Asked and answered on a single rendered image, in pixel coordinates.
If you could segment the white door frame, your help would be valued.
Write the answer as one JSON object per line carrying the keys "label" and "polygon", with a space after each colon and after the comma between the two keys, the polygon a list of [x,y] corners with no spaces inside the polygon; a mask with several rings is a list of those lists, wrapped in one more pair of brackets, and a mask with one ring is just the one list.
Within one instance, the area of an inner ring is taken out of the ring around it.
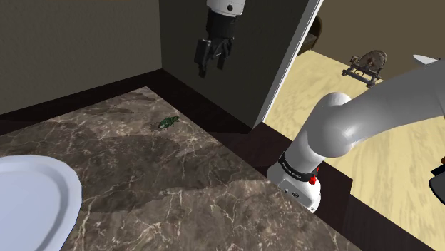
{"label": "white door frame", "polygon": [[298,23],[298,26],[292,36],[292,40],[290,41],[285,55],[283,56],[280,67],[275,72],[272,85],[262,103],[262,107],[252,128],[257,126],[259,123],[264,122],[267,118],[267,115],[275,102],[277,94],[279,93],[282,84],[292,68],[292,64],[297,54],[300,52],[304,39],[306,38],[323,2],[324,0],[308,0],[307,6],[302,13],[300,22]]}

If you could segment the dark robot stand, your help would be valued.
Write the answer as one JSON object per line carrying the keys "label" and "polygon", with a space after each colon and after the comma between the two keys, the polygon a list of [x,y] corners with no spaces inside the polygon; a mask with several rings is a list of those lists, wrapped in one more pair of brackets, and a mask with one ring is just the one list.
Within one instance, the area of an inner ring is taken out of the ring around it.
{"label": "dark robot stand", "polygon": [[[239,156],[264,175],[290,143],[290,139],[260,123],[238,143]],[[322,200],[315,215],[362,251],[434,251],[353,196],[353,179],[326,162],[320,167]]]}

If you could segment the black furniture piece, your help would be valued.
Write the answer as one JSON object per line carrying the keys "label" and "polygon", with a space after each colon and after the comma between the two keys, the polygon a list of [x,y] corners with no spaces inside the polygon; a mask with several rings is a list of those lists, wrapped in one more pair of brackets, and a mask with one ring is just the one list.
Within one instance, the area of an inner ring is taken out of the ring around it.
{"label": "black furniture piece", "polygon": [[431,171],[433,177],[429,180],[429,187],[436,198],[445,205],[445,156],[441,165]]}

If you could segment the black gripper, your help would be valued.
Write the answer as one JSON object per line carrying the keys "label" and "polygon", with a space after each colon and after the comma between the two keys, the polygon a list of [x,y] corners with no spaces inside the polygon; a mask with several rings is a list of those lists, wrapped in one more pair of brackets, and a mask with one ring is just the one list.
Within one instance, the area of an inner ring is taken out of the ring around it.
{"label": "black gripper", "polygon": [[204,78],[207,73],[207,64],[211,57],[212,40],[225,39],[220,44],[220,53],[218,54],[217,68],[223,70],[225,61],[230,56],[234,41],[235,27],[237,17],[224,16],[208,9],[206,31],[208,40],[200,39],[197,42],[194,62],[198,65],[198,75]]}

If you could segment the brown wheel-shaped ornament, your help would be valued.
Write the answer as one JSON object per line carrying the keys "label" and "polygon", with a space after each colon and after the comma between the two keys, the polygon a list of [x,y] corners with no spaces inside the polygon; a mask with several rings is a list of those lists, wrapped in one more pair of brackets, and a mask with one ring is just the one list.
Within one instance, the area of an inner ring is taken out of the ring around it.
{"label": "brown wheel-shaped ornament", "polygon": [[387,61],[387,54],[381,50],[373,50],[363,56],[353,56],[348,69],[342,71],[343,76],[351,76],[371,88],[381,79],[380,71]]}

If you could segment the dark brown round chair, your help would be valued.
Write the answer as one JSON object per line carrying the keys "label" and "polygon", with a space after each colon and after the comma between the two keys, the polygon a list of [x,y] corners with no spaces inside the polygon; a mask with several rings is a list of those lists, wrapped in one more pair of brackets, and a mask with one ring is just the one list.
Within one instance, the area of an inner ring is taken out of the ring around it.
{"label": "dark brown round chair", "polygon": [[321,33],[322,20],[319,16],[316,16],[297,55],[300,55],[305,51],[312,50],[317,43],[317,40],[319,39]]}

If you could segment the green toy figure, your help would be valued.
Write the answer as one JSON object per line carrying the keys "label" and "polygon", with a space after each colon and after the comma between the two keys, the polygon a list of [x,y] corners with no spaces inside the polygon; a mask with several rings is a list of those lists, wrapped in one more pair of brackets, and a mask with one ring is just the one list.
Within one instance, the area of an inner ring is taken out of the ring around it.
{"label": "green toy figure", "polygon": [[178,122],[178,121],[179,121],[178,116],[171,116],[171,117],[164,118],[161,122],[159,122],[158,128],[159,129],[169,128],[171,126],[174,126],[174,123]]}

